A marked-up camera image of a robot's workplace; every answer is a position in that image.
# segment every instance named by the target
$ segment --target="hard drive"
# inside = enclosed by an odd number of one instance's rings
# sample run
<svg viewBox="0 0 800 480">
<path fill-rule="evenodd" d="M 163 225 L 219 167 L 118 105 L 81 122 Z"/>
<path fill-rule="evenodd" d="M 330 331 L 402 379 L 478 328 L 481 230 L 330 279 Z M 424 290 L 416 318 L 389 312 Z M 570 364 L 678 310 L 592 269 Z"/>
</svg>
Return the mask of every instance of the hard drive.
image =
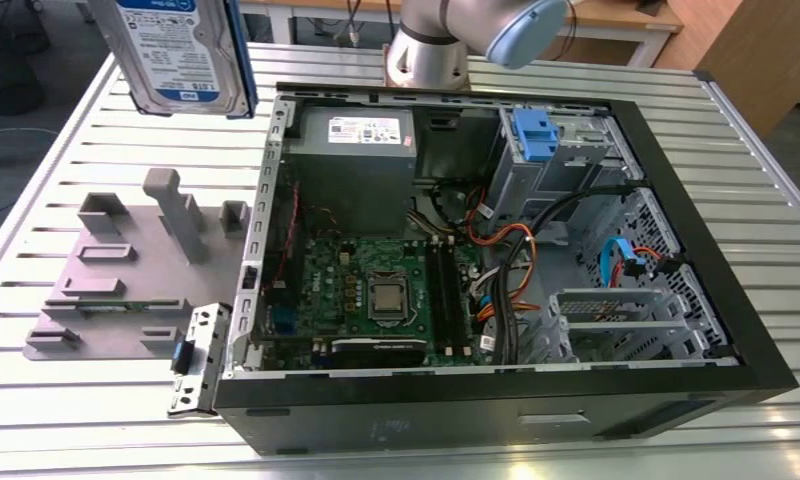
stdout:
<svg viewBox="0 0 800 480">
<path fill-rule="evenodd" d="M 235 0 L 89 0 L 89 7 L 141 113 L 253 116 Z"/>
</svg>

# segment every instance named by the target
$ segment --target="blue hard drive label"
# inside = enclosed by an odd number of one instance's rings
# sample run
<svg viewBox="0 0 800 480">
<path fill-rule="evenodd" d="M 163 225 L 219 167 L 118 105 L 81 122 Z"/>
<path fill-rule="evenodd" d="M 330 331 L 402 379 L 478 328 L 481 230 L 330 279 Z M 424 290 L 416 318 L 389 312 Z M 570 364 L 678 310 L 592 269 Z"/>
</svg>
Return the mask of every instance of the blue hard drive label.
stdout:
<svg viewBox="0 0 800 480">
<path fill-rule="evenodd" d="M 215 100 L 218 80 L 198 41 L 205 32 L 195 0 L 118 0 L 118 7 L 154 90 L 169 100 Z"/>
</svg>

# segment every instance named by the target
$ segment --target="slatted aluminum table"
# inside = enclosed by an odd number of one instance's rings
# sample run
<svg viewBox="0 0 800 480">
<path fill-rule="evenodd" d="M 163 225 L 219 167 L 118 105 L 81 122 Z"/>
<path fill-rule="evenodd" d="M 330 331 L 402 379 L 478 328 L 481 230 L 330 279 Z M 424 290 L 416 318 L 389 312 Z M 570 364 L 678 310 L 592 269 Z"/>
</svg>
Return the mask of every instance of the slatted aluminum table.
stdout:
<svg viewBox="0 0 800 480">
<path fill-rule="evenodd" d="M 166 166 L 199 203 L 250 202 L 275 82 L 382 83 L 377 51 L 251 45 L 250 56 L 265 101 L 253 120 L 237 121 L 138 115 L 110 58 L 0 230 L 0 474 L 800 478 L 800 388 L 645 440 L 261 459 L 221 420 L 166 420 L 166 361 L 23 358 L 85 194 L 150 204 L 145 171 Z M 686 72 L 561 63 L 508 72 L 478 59 L 470 82 L 637 103 L 800 382 L 800 193 L 716 86 Z"/>
</svg>

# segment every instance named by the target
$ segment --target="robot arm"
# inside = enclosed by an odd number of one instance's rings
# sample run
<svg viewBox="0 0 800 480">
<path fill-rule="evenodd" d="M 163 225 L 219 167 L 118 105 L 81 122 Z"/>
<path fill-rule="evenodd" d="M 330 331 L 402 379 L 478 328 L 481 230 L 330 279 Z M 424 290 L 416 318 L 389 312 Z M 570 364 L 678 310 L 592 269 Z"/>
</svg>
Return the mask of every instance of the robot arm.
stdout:
<svg viewBox="0 0 800 480">
<path fill-rule="evenodd" d="M 461 88 L 466 46 L 504 68 L 521 68 L 550 44 L 565 11 L 565 0 L 405 0 L 386 57 L 390 81 Z"/>
</svg>

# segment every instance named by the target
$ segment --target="expansion card bracket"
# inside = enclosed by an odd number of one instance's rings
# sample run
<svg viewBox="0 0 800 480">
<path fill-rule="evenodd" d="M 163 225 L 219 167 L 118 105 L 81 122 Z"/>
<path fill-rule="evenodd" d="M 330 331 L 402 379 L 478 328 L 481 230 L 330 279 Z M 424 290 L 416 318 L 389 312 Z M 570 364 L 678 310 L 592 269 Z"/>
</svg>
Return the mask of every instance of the expansion card bracket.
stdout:
<svg viewBox="0 0 800 480">
<path fill-rule="evenodd" d="M 213 417 L 215 382 L 221 373 L 230 307 L 211 303 L 191 311 L 186 336 L 174 349 L 174 394 L 169 418 Z"/>
</svg>

